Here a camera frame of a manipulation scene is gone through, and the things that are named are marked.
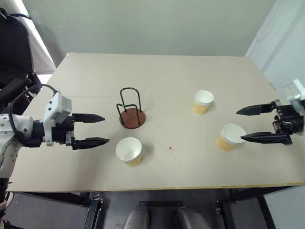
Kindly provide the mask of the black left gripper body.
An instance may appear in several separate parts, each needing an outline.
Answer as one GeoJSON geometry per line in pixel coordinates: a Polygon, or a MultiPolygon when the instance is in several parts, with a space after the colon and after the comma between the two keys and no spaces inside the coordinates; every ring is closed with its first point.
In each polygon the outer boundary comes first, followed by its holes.
{"type": "Polygon", "coordinates": [[[73,115],[68,116],[61,124],[55,124],[52,128],[52,141],[67,146],[75,145],[73,115]]]}

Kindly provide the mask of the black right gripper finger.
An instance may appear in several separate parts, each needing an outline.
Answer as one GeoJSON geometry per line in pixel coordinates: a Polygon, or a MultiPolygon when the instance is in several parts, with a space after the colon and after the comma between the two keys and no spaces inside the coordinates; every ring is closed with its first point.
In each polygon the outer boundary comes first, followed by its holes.
{"type": "Polygon", "coordinates": [[[290,135],[286,133],[257,132],[241,136],[241,139],[260,144],[292,144],[290,135]]]}
{"type": "Polygon", "coordinates": [[[270,113],[275,108],[276,108],[275,103],[258,104],[258,105],[252,105],[242,108],[236,113],[238,115],[253,116],[253,115],[260,115],[262,113],[270,113]]]}

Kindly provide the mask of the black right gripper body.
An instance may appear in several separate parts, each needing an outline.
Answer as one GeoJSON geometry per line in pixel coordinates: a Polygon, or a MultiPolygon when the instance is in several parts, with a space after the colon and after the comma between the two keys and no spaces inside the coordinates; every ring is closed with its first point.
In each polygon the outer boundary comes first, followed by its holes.
{"type": "Polygon", "coordinates": [[[277,134],[304,133],[304,115],[299,114],[291,104],[282,105],[279,99],[274,100],[274,107],[277,115],[274,117],[273,127],[277,134]]]}

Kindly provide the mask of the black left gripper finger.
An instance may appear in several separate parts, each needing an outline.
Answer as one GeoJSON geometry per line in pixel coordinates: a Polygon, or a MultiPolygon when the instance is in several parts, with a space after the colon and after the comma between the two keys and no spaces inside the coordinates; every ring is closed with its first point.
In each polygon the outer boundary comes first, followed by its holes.
{"type": "Polygon", "coordinates": [[[72,117],[75,122],[82,122],[82,123],[97,123],[104,121],[105,118],[97,115],[97,114],[77,114],[73,113],[72,117]]]}
{"type": "Polygon", "coordinates": [[[108,143],[109,141],[110,141],[109,139],[105,139],[105,138],[92,137],[92,138],[86,138],[84,140],[72,140],[71,146],[73,150],[89,149],[89,148],[102,146],[108,143]]]}

